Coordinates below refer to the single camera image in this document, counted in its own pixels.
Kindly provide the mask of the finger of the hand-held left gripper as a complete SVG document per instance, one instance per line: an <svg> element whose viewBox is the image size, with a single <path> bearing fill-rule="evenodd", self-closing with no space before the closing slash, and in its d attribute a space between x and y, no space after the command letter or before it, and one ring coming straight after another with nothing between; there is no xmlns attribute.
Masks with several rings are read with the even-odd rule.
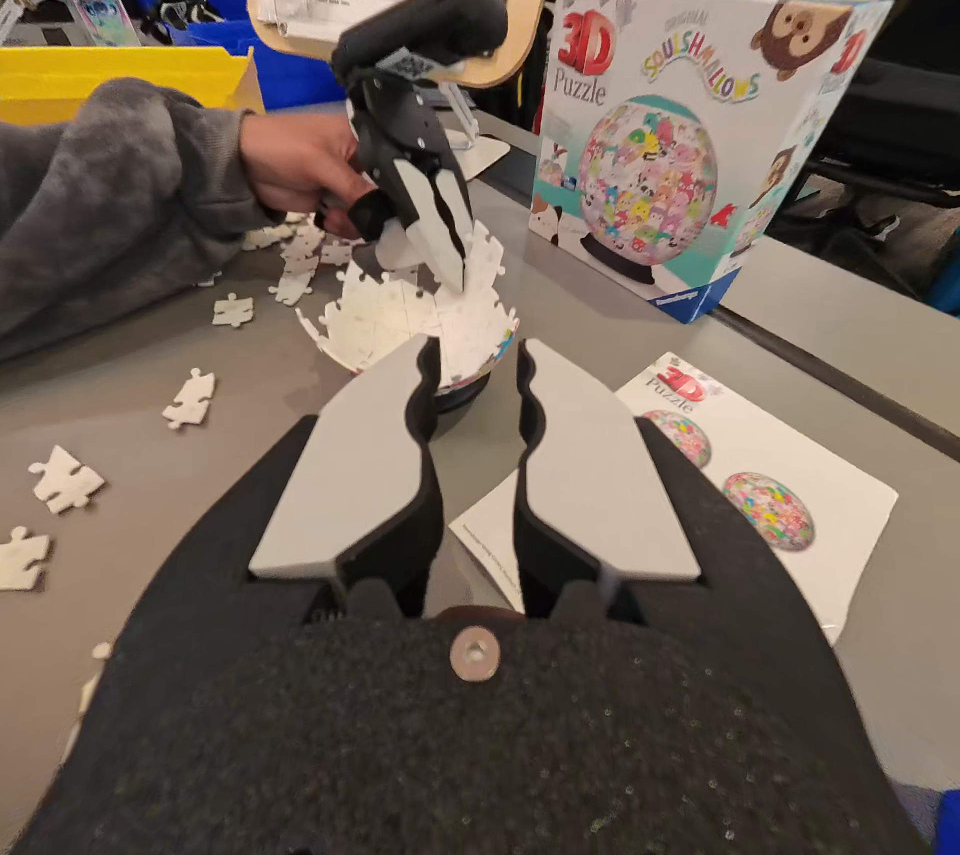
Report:
<svg viewBox="0 0 960 855"><path fill-rule="evenodd" d="M408 241L438 283L454 295L462 295L464 261L461 261L460 252L453 249L450 252L452 258L446 261L445 255L439 254L437 250L437 244L442 249L450 243L447 227L441 221L437 207L437 171L440 167L454 169L458 166L458 175L462 177L462 183L466 184L460 165L455 156L442 158L438 167L430 173L424 172L405 158L393 159L392 165L401 186L400 198L408 203L413 212L412 220L405 228Z"/></svg>
<svg viewBox="0 0 960 855"><path fill-rule="evenodd" d="M454 168L441 166L437 170L437 207L449 236L449 244L440 248L437 243L437 250L448 262L453 249L460 252L462 262L466 261L474 242L474 216L469 194L464 191L466 184L459 172L458 165Z"/></svg>

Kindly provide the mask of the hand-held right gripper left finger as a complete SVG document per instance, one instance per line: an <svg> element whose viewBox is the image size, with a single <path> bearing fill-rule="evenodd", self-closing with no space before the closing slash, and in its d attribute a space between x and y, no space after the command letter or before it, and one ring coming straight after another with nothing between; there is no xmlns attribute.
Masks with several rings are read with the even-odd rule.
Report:
<svg viewBox="0 0 960 855"><path fill-rule="evenodd" d="M416 334L322 408L247 564L253 578L322 581L342 597L378 580L406 617L423 617L445 529L429 450L440 376L438 338Z"/></svg>

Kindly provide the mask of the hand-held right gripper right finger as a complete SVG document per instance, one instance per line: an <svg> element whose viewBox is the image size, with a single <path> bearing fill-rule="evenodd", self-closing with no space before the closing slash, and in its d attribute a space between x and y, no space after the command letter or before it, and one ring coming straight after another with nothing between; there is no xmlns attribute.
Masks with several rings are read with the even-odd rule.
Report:
<svg viewBox="0 0 960 855"><path fill-rule="evenodd" d="M702 575L630 408L544 341L517 354L518 462L512 547L524 613L550 616L586 582L604 609L626 585L693 584Z"/></svg>

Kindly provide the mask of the partly built white puzzle ball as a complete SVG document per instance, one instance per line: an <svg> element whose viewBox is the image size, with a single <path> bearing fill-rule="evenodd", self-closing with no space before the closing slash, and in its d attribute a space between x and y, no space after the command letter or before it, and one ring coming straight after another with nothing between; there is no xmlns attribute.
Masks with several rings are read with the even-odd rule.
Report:
<svg viewBox="0 0 960 855"><path fill-rule="evenodd" d="M320 352L361 374L416 336L438 340L438 395L466 389L490 374L513 343L520 319L492 286L463 294L429 292L406 277L368 273L356 261L337 272L338 298L297 320Z"/></svg>

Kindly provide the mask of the black round ball stand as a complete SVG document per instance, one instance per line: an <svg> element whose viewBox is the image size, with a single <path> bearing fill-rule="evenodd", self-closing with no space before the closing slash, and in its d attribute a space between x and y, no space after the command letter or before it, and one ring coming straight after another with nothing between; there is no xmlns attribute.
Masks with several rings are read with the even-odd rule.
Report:
<svg viewBox="0 0 960 855"><path fill-rule="evenodd" d="M472 381L465 381L464 383L451 386L449 389L443 391L438 390L435 396L436 413L439 416L446 415L472 404L474 399L484 392L490 378L491 372L486 372Z"/></svg>

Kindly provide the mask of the puzzle pieces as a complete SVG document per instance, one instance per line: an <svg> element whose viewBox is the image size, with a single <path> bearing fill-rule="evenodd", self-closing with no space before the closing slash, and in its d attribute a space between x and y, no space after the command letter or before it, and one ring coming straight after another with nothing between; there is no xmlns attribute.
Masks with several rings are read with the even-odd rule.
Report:
<svg viewBox="0 0 960 855"><path fill-rule="evenodd" d="M2 370L2 794L46 784L164 561L343 379L276 298L306 224L212 285Z"/></svg>

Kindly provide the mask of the person's grey sleeved left forearm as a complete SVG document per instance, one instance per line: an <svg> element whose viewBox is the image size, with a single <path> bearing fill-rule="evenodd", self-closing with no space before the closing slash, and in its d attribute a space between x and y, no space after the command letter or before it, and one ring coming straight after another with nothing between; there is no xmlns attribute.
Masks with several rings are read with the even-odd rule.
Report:
<svg viewBox="0 0 960 855"><path fill-rule="evenodd" d="M2 362L193 289L284 221L248 181L246 116L116 78L68 121L2 122Z"/></svg>

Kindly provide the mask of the white puzzle instruction leaflet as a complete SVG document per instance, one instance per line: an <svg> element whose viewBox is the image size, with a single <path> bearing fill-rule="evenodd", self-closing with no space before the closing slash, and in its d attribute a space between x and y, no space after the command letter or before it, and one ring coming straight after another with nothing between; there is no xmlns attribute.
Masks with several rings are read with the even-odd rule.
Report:
<svg viewBox="0 0 960 855"><path fill-rule="evenodd" d="M614 392L630 409L664 483L702 574L693 583L637 581L627 586L702 583L707 562L693 546L682 511L710 505L749 524L748 545L765 543L772 574L749 574L720 535L708 535L720 561L744 587L772 587L782 571L796 585L826 642L834 646L858 584L898 499L869 476L675 354L666 353ZM513 547L518 469L450 525L508 604L524 612Z"/></svg>

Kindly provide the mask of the colourful puzzle ball box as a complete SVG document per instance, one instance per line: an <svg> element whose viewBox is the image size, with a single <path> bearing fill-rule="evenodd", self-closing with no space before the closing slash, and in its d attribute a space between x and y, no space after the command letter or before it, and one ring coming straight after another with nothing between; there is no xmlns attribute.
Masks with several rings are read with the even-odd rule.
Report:
<svg viewBox="0 0 960 855"><path fill-rule="evenodd" d="M726 295L893 0L556 0L529 229L669 317Z"/></svg>

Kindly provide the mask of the person's left hand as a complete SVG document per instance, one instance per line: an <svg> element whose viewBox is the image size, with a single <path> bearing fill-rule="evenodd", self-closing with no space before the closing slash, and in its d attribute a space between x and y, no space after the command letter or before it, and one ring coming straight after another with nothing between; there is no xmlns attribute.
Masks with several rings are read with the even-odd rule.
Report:
<svg viewBox="0 0 960 855"><path fill-rule="evenodd" d="M258 203L277 213L312 213L323 230L357 240L349 212L374 189L354 164L357 141L346 116L247 114L239 155Z"/></svg>

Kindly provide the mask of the yellow plastic bin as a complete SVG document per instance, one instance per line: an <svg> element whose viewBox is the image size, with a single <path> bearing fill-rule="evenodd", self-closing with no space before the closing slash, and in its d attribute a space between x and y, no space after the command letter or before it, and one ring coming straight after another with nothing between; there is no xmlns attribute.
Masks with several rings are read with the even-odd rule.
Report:
<svg viewBox="0 0 960 855"><path fill-rule="evenodd" d="M35 126L72 120L98 86L136 79L185 93L203 106L265 106L254 55L213 46L26 46L1 49L1 121Z"/></svg>

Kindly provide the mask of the black office chair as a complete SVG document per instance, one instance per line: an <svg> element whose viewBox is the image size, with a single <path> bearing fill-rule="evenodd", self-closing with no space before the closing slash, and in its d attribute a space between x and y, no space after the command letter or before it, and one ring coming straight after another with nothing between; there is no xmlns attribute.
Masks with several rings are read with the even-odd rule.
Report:
<svg viewBox="0 0 960 855"><path fill-rule="evenodd" d="M958 209L959 0L893 0L822 137L767 234L821 250L858 228L859 201L886 195ZM840 177L849 199L818 217L798 214L811 175Z"/></svg>

